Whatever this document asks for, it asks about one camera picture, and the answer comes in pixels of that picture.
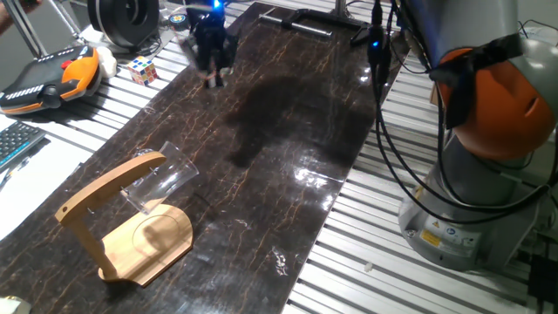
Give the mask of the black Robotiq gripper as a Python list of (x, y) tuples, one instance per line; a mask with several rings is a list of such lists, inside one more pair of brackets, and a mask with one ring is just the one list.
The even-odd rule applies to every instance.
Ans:
[(225, 28), (224, 11), (212, 11), (200, 16), (194, 27), (194, 39), (198, 46), (197, 65), (210, 65), (211, 58), (214, 59), (215, 65), (225, 65), (218, 72), (213, 65), (202, 71), (205, 87), (225, 85), (225, 78), (232, 73), (239, 34), (230, 33)]

